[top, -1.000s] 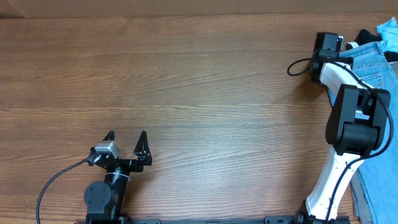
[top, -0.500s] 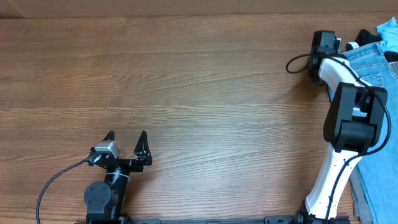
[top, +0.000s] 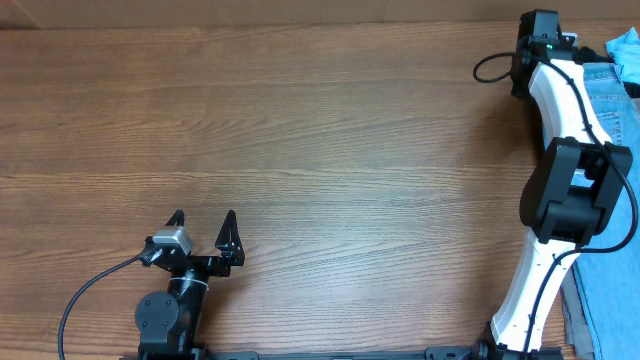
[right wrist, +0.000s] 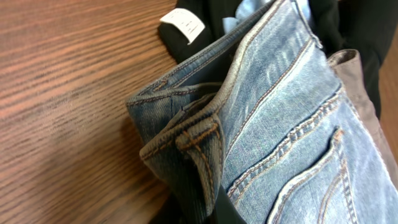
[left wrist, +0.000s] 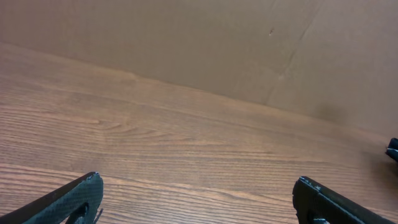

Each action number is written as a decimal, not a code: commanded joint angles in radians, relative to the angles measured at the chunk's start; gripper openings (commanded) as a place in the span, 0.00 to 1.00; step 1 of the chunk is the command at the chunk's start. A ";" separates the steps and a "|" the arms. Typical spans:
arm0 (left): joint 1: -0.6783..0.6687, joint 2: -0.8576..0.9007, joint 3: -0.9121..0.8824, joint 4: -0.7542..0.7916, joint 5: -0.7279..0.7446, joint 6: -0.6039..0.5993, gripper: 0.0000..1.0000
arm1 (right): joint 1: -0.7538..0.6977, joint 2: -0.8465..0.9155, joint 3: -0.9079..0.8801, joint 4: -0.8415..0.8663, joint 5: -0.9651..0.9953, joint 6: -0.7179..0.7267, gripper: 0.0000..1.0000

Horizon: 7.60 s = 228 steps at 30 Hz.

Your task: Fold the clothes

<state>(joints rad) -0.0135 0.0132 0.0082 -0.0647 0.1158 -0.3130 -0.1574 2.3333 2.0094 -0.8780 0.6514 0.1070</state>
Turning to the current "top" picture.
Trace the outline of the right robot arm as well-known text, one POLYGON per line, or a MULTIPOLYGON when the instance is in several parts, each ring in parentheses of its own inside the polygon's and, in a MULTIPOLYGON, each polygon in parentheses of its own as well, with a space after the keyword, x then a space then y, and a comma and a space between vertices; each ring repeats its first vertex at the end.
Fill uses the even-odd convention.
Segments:
POLYGON ((545 151, 527 181, 519 216, 526 238, 505 300, 469 359, 559 359, 543 348, 544 324, 567 272, 607 227, 628 180, 633 155, 614 144, 594 113, 584 84, 584 50, 564 33, 553 10, 521 15, 507 77, 511 93, 538 107, 545 151))

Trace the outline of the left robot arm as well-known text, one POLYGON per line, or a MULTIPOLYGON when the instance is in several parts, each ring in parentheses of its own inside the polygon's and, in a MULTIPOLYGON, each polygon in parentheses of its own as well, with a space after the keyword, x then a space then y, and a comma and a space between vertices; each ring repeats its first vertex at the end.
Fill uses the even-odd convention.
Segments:
POLYGON ((215 248, 218 255, 192 253, 192 240, 178 209, 166 225, 145 239, 139 260, 170 273, 167 289, 144 296, 135 311, 140 331, 139 359, 211 359, 208 347, 196 341, 211 277, 228 277, 244 264, 236 213, 230 210, 215 248))

